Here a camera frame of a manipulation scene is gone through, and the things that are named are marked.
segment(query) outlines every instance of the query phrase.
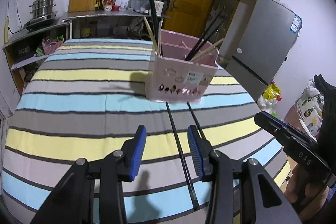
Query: door handle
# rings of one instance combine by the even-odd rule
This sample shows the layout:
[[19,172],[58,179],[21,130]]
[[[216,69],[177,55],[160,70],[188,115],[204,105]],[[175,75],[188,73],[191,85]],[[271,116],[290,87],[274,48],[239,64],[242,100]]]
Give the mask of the door handle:
[[169,5],[169,11],[172,11],[173,8],[178,9],[181,6],[181,4],[177,3],[176,0],[173,0]]

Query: gray refrigerator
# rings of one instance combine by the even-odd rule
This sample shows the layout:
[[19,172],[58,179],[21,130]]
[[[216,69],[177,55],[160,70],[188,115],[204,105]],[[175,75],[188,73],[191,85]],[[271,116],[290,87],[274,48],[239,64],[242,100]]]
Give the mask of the gray refrigerator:
[[270,84],[295,42],[301,18],[273,0],[257,0],[226,71],[256,101]]

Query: yellow snack bag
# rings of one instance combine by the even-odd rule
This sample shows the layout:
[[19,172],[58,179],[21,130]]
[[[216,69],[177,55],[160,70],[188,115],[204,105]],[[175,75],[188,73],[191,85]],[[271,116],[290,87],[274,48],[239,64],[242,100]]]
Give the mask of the yellow snack bag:
[[279,87],[275,84],[272,83],[271,85],[269,85],[266,90],[263,93],[263,97],[266,100],[271,100],[276,98],[277,96],[279,96],[281,94],[281,91],[279,89]]

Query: bed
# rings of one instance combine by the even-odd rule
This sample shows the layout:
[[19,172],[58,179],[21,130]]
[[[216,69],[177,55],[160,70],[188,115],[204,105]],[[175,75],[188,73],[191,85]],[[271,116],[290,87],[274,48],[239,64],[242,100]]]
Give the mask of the bed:
[[[28,224],[53,187],[81,157],[104,158],[132,137],[138,125],[147,142],[135,181],[123,183],[129,223],[205,222],[210,183],[192,163],[186,130],[194,120],[187,104],[170,103],[197,199],[194,212],[167,108],[144,95],[152,44],[129,39],[71,39],[41,65],[25,89],[8,130],[3,198],[13,216]],[[255,125],[259,108],[220,68],[201,103],[192,109],[207,139],[230,158],[256,158],[278,186],[290,167],[281,145]],[[239,223],[238,182],[235,222]],[[94,223],[99,223],[96,181]]]

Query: pink basket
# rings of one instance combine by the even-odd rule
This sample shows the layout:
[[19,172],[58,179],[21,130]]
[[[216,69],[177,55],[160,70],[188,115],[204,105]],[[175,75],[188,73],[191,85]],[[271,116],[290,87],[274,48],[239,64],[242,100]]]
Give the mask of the pink basket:
[[[198,103],[215,76],[218,49],[197,60],[185,61],[185,56],[198,41],[197,37],[161,30],[164,57],[152,50],[152,62],[145,78],[146,97],[160,102]],[[212,44],[207,42],[200,51]]]
[[42,45],[43,46],[43,51],[45,55],[52,54],[54,51],[57,50],[58,47],[62,46],[64,43],[64,40],[59,41],[59,42],[51,42],[49,45]]

